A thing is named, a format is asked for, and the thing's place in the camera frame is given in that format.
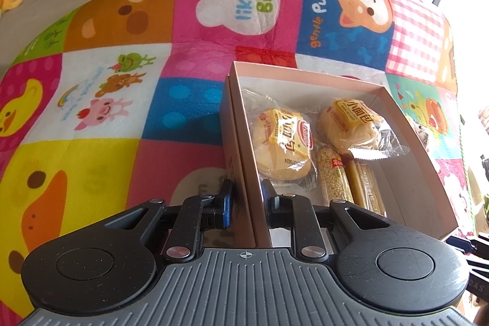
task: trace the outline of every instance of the circular cap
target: circular cap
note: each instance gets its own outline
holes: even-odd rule
[[[166,255],[171,258],[185,258],[190,255],[190,250],[183,246],[173,246],[166,251]]]
[[[433,272],[435,263],[426,253],[408,248],[386,250],[377,258],[383,273],[400,280],[419,280]]]
[[[59,273],[73,280],[91,280],[107,274],[114,265],[114,257],[102,249],[82,247],[59,257]]]
[[[324,249],[319,246],[303,247],[301,253],[304,257],[309,257],[309,258],[319,258],[319,257],[323,257],[326,254]]]

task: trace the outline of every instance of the gingham pattern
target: gingham pattern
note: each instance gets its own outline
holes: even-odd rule
[[[414,0],[391,0],[394,35],[386,72],[434,82],[441,56],[444,21]]]

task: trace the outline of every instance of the patchwork blanket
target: patchwork blanket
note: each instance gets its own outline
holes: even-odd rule
[[[453,41],[433,5],[93,0],[36,37],[0,83],[1,325],[32,310],[20,269],[37,246],[154,197],[217,192],[233,60],[387,87],[432,133],[459,234],[471,233]]]

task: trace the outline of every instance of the crosshair symbol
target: crosshair symbol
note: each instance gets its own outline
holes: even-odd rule
[[[254,255],[253,253],[250,253],[250,252],[242,252],[240,254],[238,254],[240,257],[242,258],[250,258],[252,255]]]

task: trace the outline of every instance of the bread bun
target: bread bun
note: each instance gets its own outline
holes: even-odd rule
[[[336,151],[348,154],[351,148],[376,149],[381,140],[376,123],[382,121],[360,100],[338,100],[319,115],[317,129]]]
[[[256,166],[265,177],[293,181],[312,168],[311,129],[299,113],[282,108],[262,112],[253,122],[251,142]]]

